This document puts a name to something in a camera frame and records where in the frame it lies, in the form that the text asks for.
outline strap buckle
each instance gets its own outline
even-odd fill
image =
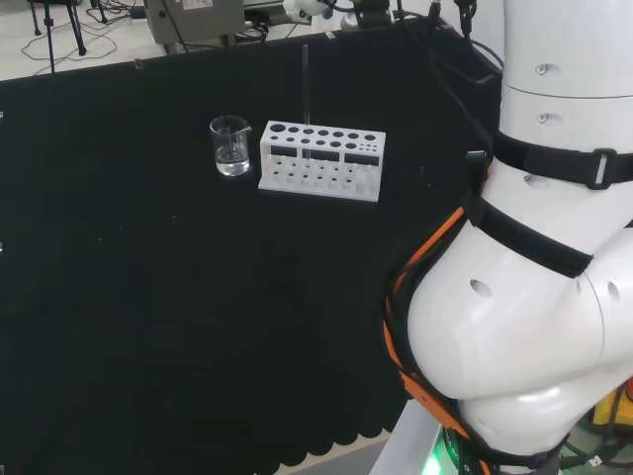
[[[593,151],[593,157],[597,158],[597,170],[595,179],[587,183],[589,190],[606,190],[614,182],[617,170],[617,151],[613,148],[597,148]]]

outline green light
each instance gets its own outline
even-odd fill
[[[441,475],[442,468],[439,466],[439,461],[437,460],[437,456],[435,453],[431,453],[430,457],[426,460],[426,465],[424,465],[424,470],[422,470],[422,475]]]

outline glass beaker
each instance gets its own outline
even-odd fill
[[[238,116],[220,116],[211,121],[216,166],[221,174],[241,175],[248,170],[250,125]]]

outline black strap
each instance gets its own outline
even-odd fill
[[[480,196],[484,182],[481,177],[486,176],[487,170],[486,159],[469,155],[469,186],[462,201],[462,208],[472,225],[532,262],[570,278],[581,275],[593,259],[591,255],[541,235],[495,208]]]
[[[495,157],[527,173],[571,181],[591,190],[606,190],[613,183],[633,181],[633,153],[618,154],[611,148],[593,152],[563,150],[511,139],[499,133]]]
[[[473,457],[483,460],[491,465],[508,465],[512,467],[527,467],[531,470],[537,470],[545,466],[553,457],[558,457],[561,449],[567,442],[567,435],[561,443],[547,452],[540,452],[534,455],[513,455],[511,453],[501,452],[493,448],[484,447],[478,443],[472,442],[464,437],[456,430],[451,429],[451,438],[454,436],[461,447],[465,448]]]

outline tripod stand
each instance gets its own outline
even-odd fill
[[[34,0],[29,0],[31,3],[31,12],[33,13],[33,23],[36,27],[36,36],[42,34],[40,31],[40,27],[38,25],[38,16],[36,15],[36,8],[34,4]],[[72,25],[72,32],[75,35],[75,39],[77,40],[77,49],[79,50],[79,55],[84,56],[86,54],[86,46],[83,43],[83,37],[81,36],[81,24],[79,23],[79,16],[77,15],[77,3],[75,0],[65,0],[66,8],[68,9],[68,17],[70,18],[70,24]],[[105,24],[108,23],[106,16],[103,11],[103,6],[101,2],[97,1],[99,5],[99,11],[101,12],[101,21]],[[46,33],[48,35],[48,55],[50,56],[50,71],[55,73],[55,59],[52,52],[52,36],[50,35],[51,27],[53,26],[52,18],[50,17],[50,0],[44,0],[44,24],[46,26]]]

